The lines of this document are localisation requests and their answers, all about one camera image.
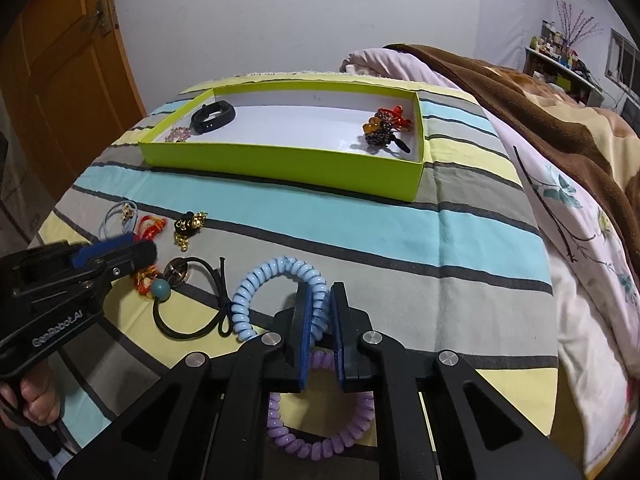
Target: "silver bolt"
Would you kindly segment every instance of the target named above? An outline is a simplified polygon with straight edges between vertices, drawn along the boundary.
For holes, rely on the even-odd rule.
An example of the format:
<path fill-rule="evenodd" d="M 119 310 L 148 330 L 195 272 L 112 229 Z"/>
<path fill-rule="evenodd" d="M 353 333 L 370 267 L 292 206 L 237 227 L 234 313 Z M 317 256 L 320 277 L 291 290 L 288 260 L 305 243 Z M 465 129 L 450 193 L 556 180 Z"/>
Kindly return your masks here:
<path fill-rule="evenodd" d="M 262 334 L 260 339 L 265 345 L 269 346 L 276 346 L 280 341 L 282 341 L 280 334 L 277 332 L 267 332 L 266 334 Z"/>
<path fill-rule="evenodd" d="M 206 357 L 204 357 L 204 354 L 201 354 L 200 352 L 192 352 L 184 359 L 187 366 L 191 368 L 202 366 L 204 361 L 206 361 Z"/>
<path fill-rule="evenodd" d="M 445 350 L 444 352 L 440 352 L 438 355 L 438 359 L 440 362 L 447 366 L 453 366 L 458 363 L 458 356 L 451 350 Z"/>
<path fill-rule="evenodd" d="M 375 330 L 369 330 L 362 334 L 362 339 L 365 343 L 369 343 L 370 345 L 377 345 L 380 341 L 382 341 L 382 334 L 380 332 L 376 332 Z"/>

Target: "purple spiral hair tie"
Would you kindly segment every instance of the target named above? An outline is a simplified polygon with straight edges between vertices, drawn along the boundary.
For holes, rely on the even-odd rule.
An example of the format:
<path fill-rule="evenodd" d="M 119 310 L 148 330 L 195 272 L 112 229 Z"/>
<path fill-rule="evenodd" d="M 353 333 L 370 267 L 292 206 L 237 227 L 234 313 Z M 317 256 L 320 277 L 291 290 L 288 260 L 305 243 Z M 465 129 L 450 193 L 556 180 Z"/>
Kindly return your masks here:
<path fill-rule="evenodd" d="M 334 370 L 334 353 L 331 350 L 311 352 L 309 367 L 313 370 L 325 368 Z M 356 440 L 360 440 L 376 417 L 372 392 L 360 392 L 356 410 L 345 428 L 331 438 L 310 444 L 302 438 L 297 438 L 280 420 L 280 394 L 269 395 L 269 415 L 267 418 L 267 435 L 273 439 L 278 447 L 283 447 L 289 454 L 296 453 L 299 458 L 320 460 L 340 454 L 346 447 L 351 447 Z"/>

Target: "black hair tie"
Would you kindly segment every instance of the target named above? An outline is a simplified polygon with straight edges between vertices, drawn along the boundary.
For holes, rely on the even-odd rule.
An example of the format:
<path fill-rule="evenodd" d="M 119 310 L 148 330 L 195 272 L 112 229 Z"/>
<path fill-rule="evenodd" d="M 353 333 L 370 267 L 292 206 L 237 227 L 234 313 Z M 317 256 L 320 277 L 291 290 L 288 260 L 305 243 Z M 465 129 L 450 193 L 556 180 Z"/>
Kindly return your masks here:
<path fill-rule="evenodd" d="M 188 264 L 189 262 L 196 262 L 203 266 L 210 274 L 213 281 L 216 283 L 216 289 L 218 291 L 218 312 L 213 317 L 213 319 L 209 321 L 209 323 L 207 323 L 206 326 L 202 327 L 199 330 L 196 330 L 196 332 L 191 332 L 190 334 L 176 332 L 173 328 L 169 327 L 160 317 L 160 301 L 158 300 L 158 298 L 154 298 L 154 321 L 156 322 L 156 326 L 165 336 L 171 339 L 182 341 L 204 337 L 207 334 L 211 333 L 216 326 L 218 327 L 218 333 L 221 337 L 229 337 L 233 333 L 233 324 L 231 323 L 232 303 L 229 299 L 228 293 L 226 292 L 225 259 L 220 258 L 220 271 L 218 271 L 217 269 L 213 269 L 205 260 L 197 258 L 196 256 L 180 258 L 180 260 L 180 263 L 184 264 Z M 167 268 L 169 269 L 169 273 L 166 273 L 164 279 L 166 279 L 169 283 L 172 283 L 170 273 L 172 272 L 173 267 L 167 266 Z M 172 288 L 175 288 L 175 286 L 182 284 L 183 281 L 184 276 L 181 277 L 177 285 L 172 285 Z M 222 328 L 225 318 L 227 323 L 226 330 Z"/>
<path fill-rule="evenodd" d="M 226 101 L 216 101 L 202 108 L 191 116 L 191 130 L 194 135 L 202 135 L 226 126 L 236 118 L 236 110 Z"/>

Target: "human hand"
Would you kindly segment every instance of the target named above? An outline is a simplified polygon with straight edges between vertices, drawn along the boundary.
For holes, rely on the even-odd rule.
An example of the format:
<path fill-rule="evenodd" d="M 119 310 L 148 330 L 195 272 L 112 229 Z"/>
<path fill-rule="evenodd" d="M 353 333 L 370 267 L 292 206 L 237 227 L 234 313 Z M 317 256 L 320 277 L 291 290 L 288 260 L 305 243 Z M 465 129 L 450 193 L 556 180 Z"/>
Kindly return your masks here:
<path fill-rule="evenodd" d="M 60 400 L 56 396 L 53 370 L 47 361 L 39 362 L 27 371 L 20 381 L 20 392 L 25 400 L 22 414 L 39 426 L 54 423 L 60 416 Z M 14 408 L 17 407 L 15 393 L 8 384 L 0 383 L 0 396 Z M 10 429 L 15 429 L 4 411 L 0 408 L 0 419 Z"/>

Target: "wooden door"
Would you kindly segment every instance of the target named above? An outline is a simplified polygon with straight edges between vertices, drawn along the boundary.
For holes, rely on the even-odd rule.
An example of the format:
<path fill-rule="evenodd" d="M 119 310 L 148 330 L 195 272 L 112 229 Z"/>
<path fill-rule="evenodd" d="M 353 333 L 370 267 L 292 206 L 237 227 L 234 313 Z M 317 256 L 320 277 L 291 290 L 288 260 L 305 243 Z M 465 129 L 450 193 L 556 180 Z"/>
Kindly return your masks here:
<path fill-rule="evenodd" d="M 31 0 L 0 44 L 0 89 L 54 198 L 144 116 L 113 0 Z"/>

